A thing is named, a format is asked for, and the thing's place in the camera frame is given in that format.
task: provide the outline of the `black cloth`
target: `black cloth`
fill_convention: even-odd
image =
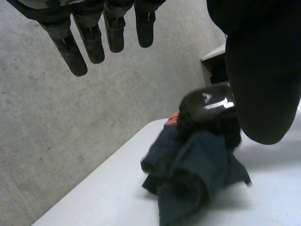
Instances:
[[[228,35],[226,71],[242,130],[277,143],[301,97],[301,1],[207,0],[207,7]]]
[[[250,183],[232,147],[205,129],[182,137],[177,126],[164,127],[141,162],[149,173],[143,187],[158,195],[161,226],[186,220],[227,185]]]

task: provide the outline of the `table surface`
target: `table surface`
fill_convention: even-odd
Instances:
[[[156,226],[157,198],[141,185],[140,160],[166,120],[149,123],[33,226]],[[299,226],[301,222],[301,113],[277,145],[242,134],[235,152],[253,186],[221,191],[192,226]]]

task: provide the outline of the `concrete wall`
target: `concrete wall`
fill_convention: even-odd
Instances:
[[[200,58],[225,42],[206,1],[168,0],[156,15],[154,44],[143,49],[134,9],[126,14],[119,54],[109,51],[101,18],[100,65],[89,62],[72,24],[88,65],[77,78],[37,22],[0,0],[0,226],[31,225],[139,129],[204,85]]]

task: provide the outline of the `folded garment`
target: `folded garment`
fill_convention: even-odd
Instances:
[[[158,195],[161,226],[186,220],[227,185],[251,182],[233,148],[205,129],[183,137],[177,126],[165,126],[141,162],[149,173],[143,187]]]

